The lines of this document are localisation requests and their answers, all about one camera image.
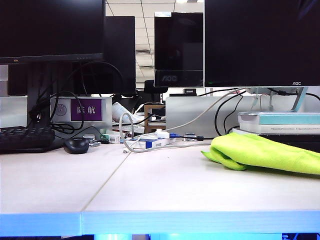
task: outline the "monitor back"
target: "monitor back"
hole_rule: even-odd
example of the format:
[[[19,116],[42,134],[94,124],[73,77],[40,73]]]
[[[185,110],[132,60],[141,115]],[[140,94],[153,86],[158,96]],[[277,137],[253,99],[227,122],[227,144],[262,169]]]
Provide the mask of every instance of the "monitor back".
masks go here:
[[[206,0],[205,86],[320,84],[318,0]]]
[[[104,0],[0,0],[0,64],[101,59]]]
[[[107,16],[104,19],[103,61],[114,65],[119,75],[104,64],[83,67],[84,85],[88,94],[133,94],[136,92],[136,40],[134,16]],[[73,69],[80,66],[74,63]],[[84,94],[81,71],[74,75],[74,91]]]
[[[203,87],[203,13],[154,17],[156,87]]]

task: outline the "microfiber towel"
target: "microfiber towel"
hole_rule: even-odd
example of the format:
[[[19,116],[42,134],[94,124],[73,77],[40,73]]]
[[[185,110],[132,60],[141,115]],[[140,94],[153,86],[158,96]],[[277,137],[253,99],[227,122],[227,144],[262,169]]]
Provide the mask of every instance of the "microfiber towel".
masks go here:
[[[320,153],[271,141],[255,134],[232,132],[212,140],[208,159],[229,169],[242,171],[247,166],[280,169],[320,175]]]

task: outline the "white desk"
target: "white desk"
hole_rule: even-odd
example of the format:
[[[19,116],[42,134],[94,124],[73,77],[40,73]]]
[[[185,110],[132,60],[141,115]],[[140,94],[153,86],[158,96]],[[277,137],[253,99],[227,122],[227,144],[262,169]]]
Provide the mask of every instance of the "white desk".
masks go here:
[[[128,156],[122,149],[0,155],[0,236],[81,235],[81,212]]]
[[[207,160],[208,146],[132,153],[82,214],[85,234],[320,231],[320,176]]]
[[[319,176],[122,147],[0,155],[0,236],[320,232]]]

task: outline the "keyboard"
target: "keyboard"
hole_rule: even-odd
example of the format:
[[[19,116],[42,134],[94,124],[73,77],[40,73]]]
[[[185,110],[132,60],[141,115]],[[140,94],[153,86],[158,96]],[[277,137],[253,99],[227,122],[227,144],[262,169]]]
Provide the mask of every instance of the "keyboard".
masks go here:
[[[0,129],[0,153],[7,150],[40,149],[49,147],[55,140],[50,127],[24,128],[23,126]]]

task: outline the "black mouse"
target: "black mouse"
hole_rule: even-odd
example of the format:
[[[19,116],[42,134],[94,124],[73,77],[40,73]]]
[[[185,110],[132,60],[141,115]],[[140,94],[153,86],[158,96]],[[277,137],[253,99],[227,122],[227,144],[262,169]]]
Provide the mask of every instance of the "black mouse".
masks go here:
[[[85,154],[89,149],[89,141],[82,137],[66,139],[63,148],[69,154]]]

